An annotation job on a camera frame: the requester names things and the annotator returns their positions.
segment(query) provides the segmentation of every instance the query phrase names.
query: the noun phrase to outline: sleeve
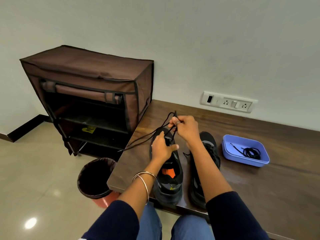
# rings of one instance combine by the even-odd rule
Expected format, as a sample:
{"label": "sleeve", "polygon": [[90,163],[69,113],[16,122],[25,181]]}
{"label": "sleeve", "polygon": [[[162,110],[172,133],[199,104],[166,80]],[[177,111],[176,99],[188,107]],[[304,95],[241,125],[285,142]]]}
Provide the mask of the sleeve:
{"label": "sleeve", "polygon": [[207,202],[206,208],[216,240],[269,239],[237,192],[214,197]]}
{"label": "sleeve", "polygon": [[81,239],[135,240],[138,232],[139,220],[135,211],[126,202],[116,200],[106,208]]}

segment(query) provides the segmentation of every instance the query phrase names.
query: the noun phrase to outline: white wall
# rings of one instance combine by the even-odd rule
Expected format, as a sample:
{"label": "white wall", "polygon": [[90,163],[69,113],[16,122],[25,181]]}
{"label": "white wall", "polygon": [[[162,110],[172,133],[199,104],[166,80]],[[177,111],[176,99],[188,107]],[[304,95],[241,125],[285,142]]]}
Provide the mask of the white wall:
{"label": "white wall", "polygon": [[[319,0],[0,4],[0,133],[45,114],[19,58],[61,44],[155,60],[154,99],[320,131]],[[204,90],[259,103],[251,114],[202,106]]]}

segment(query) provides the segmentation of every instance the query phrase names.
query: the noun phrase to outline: blue plastic tray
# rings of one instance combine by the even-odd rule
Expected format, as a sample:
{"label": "blue plastic tray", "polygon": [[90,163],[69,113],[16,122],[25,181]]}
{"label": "blue plastic tray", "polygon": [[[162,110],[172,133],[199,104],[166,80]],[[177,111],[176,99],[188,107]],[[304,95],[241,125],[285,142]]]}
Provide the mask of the blue plastic tray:
{"label": "blue plastic tray", "polygon": [[[257,160],[243,156],[230,143],[240,151],[243,151],[241,148],[257,148],[261,152],[261,159]],[[243,137],[225,135],[222,140],[222,152],[226,159],[256,167],[262,167],[270,162],[268,153],[262,143]]]}

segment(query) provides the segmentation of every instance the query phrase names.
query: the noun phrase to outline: blue jeans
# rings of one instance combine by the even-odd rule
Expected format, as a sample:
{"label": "blue jeans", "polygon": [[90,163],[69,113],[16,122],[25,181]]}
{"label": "blue jeans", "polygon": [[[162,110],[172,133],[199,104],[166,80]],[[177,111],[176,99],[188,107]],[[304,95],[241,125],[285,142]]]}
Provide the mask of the blue jeans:
{"label": "blue jeans", "polygon": [[[162,224],[156,210],[151,203],[148,203],[140,219],[140,230],[137,240],[161,240]],[[171,240],[214,240],[205,219],[185,215],[179,217],[171,230]]]}

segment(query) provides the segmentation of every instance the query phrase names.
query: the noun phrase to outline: black sneaker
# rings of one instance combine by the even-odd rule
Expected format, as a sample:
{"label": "black sneaker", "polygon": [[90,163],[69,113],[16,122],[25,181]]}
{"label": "black sneaker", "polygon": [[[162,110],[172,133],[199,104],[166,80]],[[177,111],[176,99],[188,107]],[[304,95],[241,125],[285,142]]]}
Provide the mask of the black sneaker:
{"label": "black sneaker", "polygon": [[[200,139],[204,145],[204,147],[207,149],[209,155],[211,156],[212,160],[220,170],[220,158],[218,156],[217,152],[217,144],[214,140],[214,137],[209,132],[201,132],[200,133]],[[191,167],[191,183],[190,183],[190,198],[191,201],[197,205],[200,206],[203,209],[206,209],[206,201],[203,194],[203,190],[201,187],[200,179],[198,176],[198,172],[196,169],[195,161],[193,158],[192,153],[190,153],[190,167]]]}
{"label": "black sneaker", "polygon": [[[168,129],[158,129],[152,137],[150,144],[150,160],[152,159],[152,143],[161,132],[168,133]],[[165,137],[167,146],[175,144],[173,136],[168,133]],[[162,205],[177,204],[182,198],[182,180],[183,171],[179,160],[178,152],[174,151],[171,157],[162,165],[158,175],[157,181],[153,185],[153,193]]]}

